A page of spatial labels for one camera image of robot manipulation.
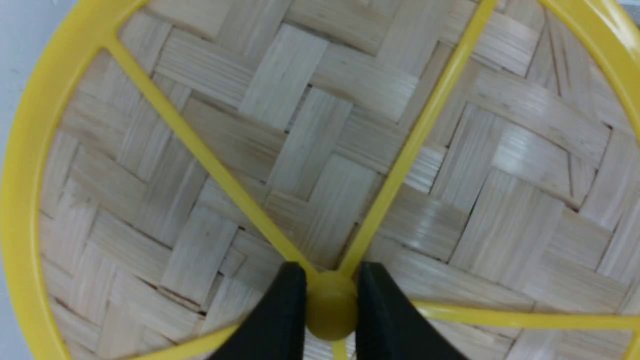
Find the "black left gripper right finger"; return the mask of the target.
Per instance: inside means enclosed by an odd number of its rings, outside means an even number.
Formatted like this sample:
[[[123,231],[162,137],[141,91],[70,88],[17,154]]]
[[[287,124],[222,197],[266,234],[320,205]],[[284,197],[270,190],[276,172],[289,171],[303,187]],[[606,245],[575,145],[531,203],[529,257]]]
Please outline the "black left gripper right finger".
[[[358,280],[359,360],[464,360],[432,326],[379,262],[364,262]]]

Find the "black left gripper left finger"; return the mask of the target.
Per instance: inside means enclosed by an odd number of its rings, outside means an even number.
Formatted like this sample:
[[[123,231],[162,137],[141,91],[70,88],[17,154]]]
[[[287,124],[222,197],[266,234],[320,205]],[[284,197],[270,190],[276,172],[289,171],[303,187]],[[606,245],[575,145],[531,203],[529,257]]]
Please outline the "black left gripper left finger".
[[[306,296],[306,272],[297,262],[284,262],[258,305],[210,360],[301,360]]]

